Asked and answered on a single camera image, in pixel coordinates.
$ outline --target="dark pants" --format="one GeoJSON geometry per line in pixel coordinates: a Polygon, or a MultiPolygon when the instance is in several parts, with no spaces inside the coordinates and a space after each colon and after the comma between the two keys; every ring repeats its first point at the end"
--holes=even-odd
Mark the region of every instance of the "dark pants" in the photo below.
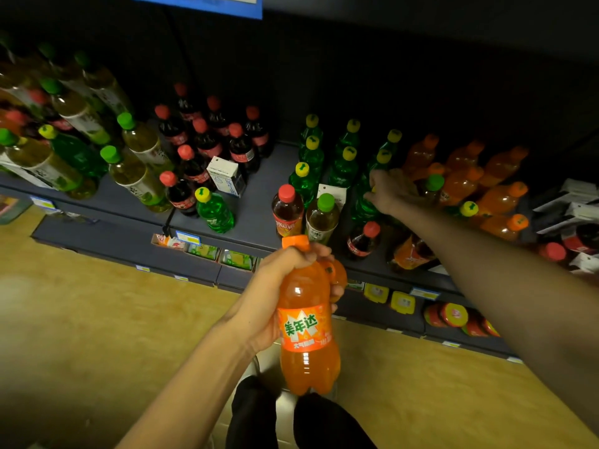
{"type": "MultiPolygon", "coordinates": [[[[276,400],[257,377],[244,379],[233,398],[226,449],[277,448],[276,400]]],[[[294,437],[300,449],[376,449],[358,421],[315,393],[300,397],[295,406],[294,437]]]]}

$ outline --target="person's left hand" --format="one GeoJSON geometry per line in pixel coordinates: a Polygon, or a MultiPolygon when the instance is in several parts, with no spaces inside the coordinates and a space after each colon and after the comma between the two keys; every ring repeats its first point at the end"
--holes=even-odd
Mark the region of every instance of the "person's left hand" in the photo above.
{"type": "MultiPolygon", "coordinates": [[[[280,336],[277,302],[285,276],[295,268],[309,266],[318,258],[333,259],[330,247],[316,242],[310,247],[312,252],[309,253],[288,247],[263,259],[246,290],[223,317],[233,323],[231,326],[242,343],[249,344],[254,354],[268,348],[280,336]]],[[[331,296],[341,296],[343,292],[339,285],[331,287],[331,296]]],[[[331,310],[337,310],[336,304],[331,304],[331,310]]]]}

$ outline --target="floor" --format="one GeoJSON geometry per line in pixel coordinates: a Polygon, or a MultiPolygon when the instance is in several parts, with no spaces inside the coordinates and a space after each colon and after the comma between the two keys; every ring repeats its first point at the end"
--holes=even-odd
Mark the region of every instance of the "floor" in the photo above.
{"type": "MultiPolygon", "coordinates": [[[[237,295],[37,244],[40,220],[31,208],[0,226],[0,441],[109,448],[237,295]]],[[[347,321],[334,331],[338,402],[379,449],[599,449],[526,366],[347,321]]],[[[290,429],[281,416],[279,438],[290,429]]]]}

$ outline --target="orange soda bottle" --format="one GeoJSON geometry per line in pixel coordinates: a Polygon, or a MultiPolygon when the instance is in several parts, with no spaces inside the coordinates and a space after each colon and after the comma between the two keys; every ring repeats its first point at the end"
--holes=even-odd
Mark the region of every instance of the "orange soda bottle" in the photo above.
{"type": "Polygon", "coordinates": [[[514,214],[492,216],[482,223],[480,229],[506,241],[516,241],[520,231],[526,227],[528,218],[523,214],[514,214]]]}
{"type": "Polygon", "coordinates": [[[433,162],[426,168],[419,168],[414,170],[412,173],[407,175],[408,179],[412,182],[418,180],[424,180],[431,175],[444,175],[445,174],[445,165],[440,162],[433,162]]]}
{"type": "Polygon", "coordinates": [[[500,152],[491,157],[485,165],[485,173],[480,179],[480,186],[485,188],[497,186],[501,181],[516,173],[520,168],[520,162],[527,156],[526,148],[514,147],[510,151],[500,152]]]}
{"type": "Polygon", "coordinates": [[[454,150],[445,163],[445,172],[451,173],[477,166],[479,164],[479,154],[484,149],[484,143],[473,140],[465,147],[454,150]]]}
{"type": "MultiPolygon", "coordinates": [[[[310,251],[304,234],[283,238],[283,248],[310,251]]],[[[295,269],[283,280],[277,313],[281,330],[281,369],[289,390],[301,396],[310,388],[327,394],[341,370],[331,324],[331,284],[347,286],[343,265],[318,261],[295,269]]]]}
{"type": "Polygon", "coordinates": [[[440,206],[457,205],[472,194],[478,186],[478,181],[483,175],[481,167],[468,167],[450,173],[445,179],[439,198],[440,206]]]}
{"type": "Polygon", "coordinates": [[[401,167],[405,174],[409,175],[416,169],[425,169],[435,158],[435,148],[439,143],[439,137],[429,134],[424,140],[416,142],[408,151],[406,162],[401,167]]]}
{"type": "Polygon", "coordinates": [[[479,211],[475,217],[490,217],[512,212],[516,209],[520,197],[526,192],[528,187],[522,181],[516,181],[509,186],[492,187],[476,202],[479,211]]]}

